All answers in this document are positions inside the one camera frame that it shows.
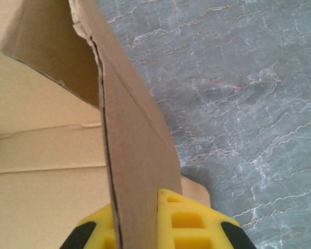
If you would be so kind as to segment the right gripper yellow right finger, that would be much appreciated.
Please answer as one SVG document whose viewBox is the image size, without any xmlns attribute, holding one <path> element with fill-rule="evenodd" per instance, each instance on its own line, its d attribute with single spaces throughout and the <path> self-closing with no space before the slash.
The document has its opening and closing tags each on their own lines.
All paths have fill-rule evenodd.
<svg viewBox="0 0 311 249">
<path fill-rule="evenodd" d="M 158 190 L 157 237 L 165 249 L 256 248 L 236 220 L 168 189 Z"/>
</svg>

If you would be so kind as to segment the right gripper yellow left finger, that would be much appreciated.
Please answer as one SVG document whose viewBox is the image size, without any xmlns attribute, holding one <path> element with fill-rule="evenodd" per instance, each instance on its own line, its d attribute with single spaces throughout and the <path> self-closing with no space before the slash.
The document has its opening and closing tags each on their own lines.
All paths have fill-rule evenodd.
<svg viewBox="0 0 311 249">
<path fill-rule="evenodd" d="M 111 204 L 80 220 L 60 249 L 116 249 Z"/>
</svg>

